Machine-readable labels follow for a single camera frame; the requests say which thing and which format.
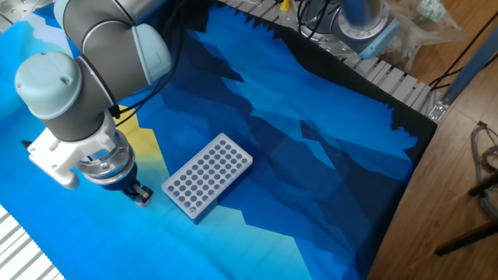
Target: yellow clip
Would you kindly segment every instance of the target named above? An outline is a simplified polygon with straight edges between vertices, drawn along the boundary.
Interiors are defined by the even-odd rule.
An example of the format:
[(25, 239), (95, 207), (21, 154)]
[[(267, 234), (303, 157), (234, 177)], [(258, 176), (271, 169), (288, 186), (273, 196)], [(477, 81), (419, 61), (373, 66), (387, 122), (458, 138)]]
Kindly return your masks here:
[(283, 0), (283, 3), (280, 4), (280, 11), (287, 12), (290, 8), (290, 0)]

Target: blue cloth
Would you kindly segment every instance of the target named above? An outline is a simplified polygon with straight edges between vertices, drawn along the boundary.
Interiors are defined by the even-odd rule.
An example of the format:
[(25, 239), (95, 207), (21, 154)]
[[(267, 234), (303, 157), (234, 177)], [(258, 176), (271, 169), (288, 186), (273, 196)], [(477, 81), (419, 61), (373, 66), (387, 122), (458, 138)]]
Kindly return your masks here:
[[(0, 118), (0, 204), (69, 279), (365, 279), (435, 125), (292, 30), (224, 5), (189, 14), (177, 71), (138, 113), (167, 166), (138, 162), (151, 203), (67, 191), (31, 164), (19, 142), (44, 126), (2, 75), (21, 105)], [(253, 170), (195, 226), (160, 184), (221, 132)]]

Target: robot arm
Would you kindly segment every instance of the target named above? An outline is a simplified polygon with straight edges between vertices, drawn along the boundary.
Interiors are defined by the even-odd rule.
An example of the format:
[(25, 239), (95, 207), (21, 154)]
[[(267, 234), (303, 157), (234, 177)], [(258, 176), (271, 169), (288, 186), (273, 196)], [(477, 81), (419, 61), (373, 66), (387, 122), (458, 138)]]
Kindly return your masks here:
[(163, 3), (58, 0), (56, 19), (82, 56), (37, 54), (16, 73), (18, 94), (47, 126), (28, 147), (30, 159), (62, 186), (79, 185), (76, 166), (92, 182), (138, 203), (150, 197), (136, 180), (132, 147), (107, 109), (171, 69), (162, 37), (140, 24)]

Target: metal bracket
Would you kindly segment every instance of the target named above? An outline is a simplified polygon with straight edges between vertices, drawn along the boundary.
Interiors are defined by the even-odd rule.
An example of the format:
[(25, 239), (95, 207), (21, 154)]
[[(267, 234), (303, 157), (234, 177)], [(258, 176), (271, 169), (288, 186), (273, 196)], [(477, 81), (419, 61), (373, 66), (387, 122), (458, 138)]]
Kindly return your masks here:
[(446, 112), (448, 111), (449, 106), (443, 104), (441, 101), (434, 106), (434, 108), (429, 113), (429, 119), (439, 124), (442, 120)]

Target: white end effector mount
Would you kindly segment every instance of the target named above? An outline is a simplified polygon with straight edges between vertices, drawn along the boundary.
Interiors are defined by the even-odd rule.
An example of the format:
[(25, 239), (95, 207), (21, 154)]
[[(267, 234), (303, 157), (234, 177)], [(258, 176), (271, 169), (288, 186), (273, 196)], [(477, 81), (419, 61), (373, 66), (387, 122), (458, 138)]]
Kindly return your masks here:
[(30, 160), (61, 186), (74, 190), (79, 178), (73, 168), (82, 159), (116, 149), (116, 126), (109, 112), (105, 113), (102, 127), (94, 135), (77, 142), (64, 142), (45, 128), (28, 147)]

